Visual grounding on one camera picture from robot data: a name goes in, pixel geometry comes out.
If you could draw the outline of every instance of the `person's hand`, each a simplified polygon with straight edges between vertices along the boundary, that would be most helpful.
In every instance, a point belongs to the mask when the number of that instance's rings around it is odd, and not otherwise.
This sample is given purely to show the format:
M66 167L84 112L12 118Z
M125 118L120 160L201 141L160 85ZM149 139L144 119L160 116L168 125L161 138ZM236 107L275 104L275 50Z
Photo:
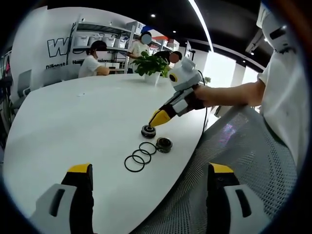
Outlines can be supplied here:
M200 85L198 86L195 90L195 96L199 99L202 100L204 103L205 107L211 107L214 106L214 104L212 104L212 92L211 92L211 88L208 86L203 86Z

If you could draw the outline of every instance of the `desk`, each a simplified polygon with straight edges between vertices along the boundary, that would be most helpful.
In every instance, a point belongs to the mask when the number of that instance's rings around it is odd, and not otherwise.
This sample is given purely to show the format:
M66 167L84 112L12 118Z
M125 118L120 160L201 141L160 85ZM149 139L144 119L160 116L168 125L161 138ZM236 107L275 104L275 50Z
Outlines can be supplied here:
M90 162L94 231L132 231L172 188L201 136L205 110L175 117L150 140L168 137L172 150L156 153L139 173L125 169L126 156L146 140L141 127L173 93L168 79L154 87L137 74L79 78L31 92L4 155L4 182L19 209L29 217L36 200L71 166Z

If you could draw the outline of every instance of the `seated person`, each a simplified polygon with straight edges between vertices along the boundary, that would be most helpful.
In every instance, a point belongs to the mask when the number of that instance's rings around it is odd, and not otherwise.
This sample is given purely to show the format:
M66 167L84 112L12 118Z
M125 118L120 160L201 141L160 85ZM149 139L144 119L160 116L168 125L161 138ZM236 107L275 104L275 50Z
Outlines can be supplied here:
M101 40L92 43L90 49L86 51L88 56L80 67L78 78L107 76L109 74L109 69L98 62L97 51L107 51L106 43Z
M172 53L169 51L159 51L154 56L163 58L168 63L168 70L171 70L171 67L169 67L170 62L177 63L182 59L182 54L179 51L173 51Z

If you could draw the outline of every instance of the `person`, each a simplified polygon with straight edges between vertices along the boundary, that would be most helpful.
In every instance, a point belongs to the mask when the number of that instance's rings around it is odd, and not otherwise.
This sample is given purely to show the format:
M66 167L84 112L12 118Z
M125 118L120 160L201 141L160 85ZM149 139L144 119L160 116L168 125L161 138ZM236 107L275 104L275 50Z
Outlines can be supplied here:
M170 62L177 63L182 59L182 54L179 51L173 51L172 53L169 51L159 51L154 56L164 59L168 64L168 70L171 70L171 67L169 67Z
M260 114L289 148L300 171L309 139L308 89L304 70L286 37L286 26L279 25L264 5L262 8L266 13L259 13L262 19L258 19L257 25L262 27L274 53L264 72L258 75L257 82L231 88L201 86L195 89L195 95L203 100L205 107L261 105Z
M143 51L148 52L148 50L149 50L149 46L147 45L147 43L144 43L145 40L142 40L144 35L148 35L150 37L150 40L149 40L149 43L150 43L152 40L152 34L150 32L146 31L146 32L141 34L140 41L134 41L128 50L127 56L130 57L129 67L128 67L128 73L129 74L135 72L135 70L137 69L137 66L135 64L133 64L132 62L135 61L138 57L140 57L141 53Z
M109 69L98 62L97 51L107 51L106 43L101 40L96 40L92 43L90 49L86 51L88 56L80 67L79 78L107 76L109 74Z

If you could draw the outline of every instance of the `gray mesh fabric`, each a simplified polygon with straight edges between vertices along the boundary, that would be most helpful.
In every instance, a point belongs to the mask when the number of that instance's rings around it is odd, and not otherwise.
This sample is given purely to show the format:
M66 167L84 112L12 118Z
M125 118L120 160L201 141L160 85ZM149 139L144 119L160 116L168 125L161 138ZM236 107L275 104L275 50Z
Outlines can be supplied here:
M204 133L176 186L133 233L205 233L208 162L232 168L263 200L271 219L297 179L290 151L263 117L249 107L233 107Z

